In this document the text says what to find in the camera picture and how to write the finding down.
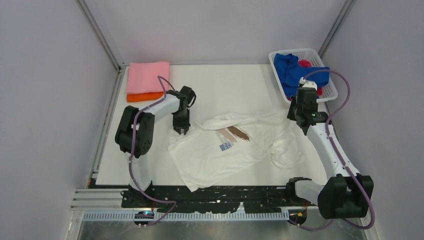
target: white t-shirt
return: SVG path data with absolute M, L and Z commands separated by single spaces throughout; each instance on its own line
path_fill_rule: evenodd
M 182 181 L 193 192 L 266 157 L 280 169 L 303 159 L 287 110 L 263 116 L 227 113 L 203 124 L 193 123 L 187 135 L 168 147 Z

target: gray wall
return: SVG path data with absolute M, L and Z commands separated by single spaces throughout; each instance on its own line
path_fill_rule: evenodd
M 73 0 L 0 1 L 0 24 L 0 239 L 57 240 L 115 71 Z
M 268 63 L 321 47 L 344 0 L 87 0 L 120 62 Z
M 341 145 L 365 175 L 382 239 L 422 239 L 424 1 L 357 1 L 324 57 L 351 84 L 335 119 Z M 329 103 L 335 110 L 346 87 Z

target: gray floor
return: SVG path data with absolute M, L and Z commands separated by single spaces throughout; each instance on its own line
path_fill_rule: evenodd
M 320 227 L 326 223 L 316 209 L 308 210 L 308 227 Z M 310 232 L 298 229 L 286 221 L 209 221 L 163 222 L 147 228 L 136 228 L 133 222 L 82 223 L 80 240 L 99 239 L 148 239 L 148 240 L 366 240 L 363 230 L 351 227 L 342 220 L 322 231 Z

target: brown print on shirt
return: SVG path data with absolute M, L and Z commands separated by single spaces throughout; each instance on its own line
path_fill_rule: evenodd
M 249 136 L 246 133 L 242 132 L 237 127 L 235 127 L 235 126 L 229 126 L 226 129 L 228 129 L 228 131 L 230 131 L 234 136 L 236 136 L 238 138 L 241 138 L 241 139 L 243 139 L 245 141 L 250 142 Z

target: blue cloth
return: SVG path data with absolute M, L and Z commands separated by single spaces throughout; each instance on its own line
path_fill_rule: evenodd
M 285 96 L 291 98 L 296 96 L 301 77 L 320 69 L 330 69 L 329 67 L 301 67 L 299 58 L 293 54 L 281 55 L 277 53 L 274 58 L 274 66 L 277 71 L 279 81 L 284 89 Z M 314 81 L 318 88 L 322 88 L 329 83 L 330 73 L 319 72 L 307 78 Z

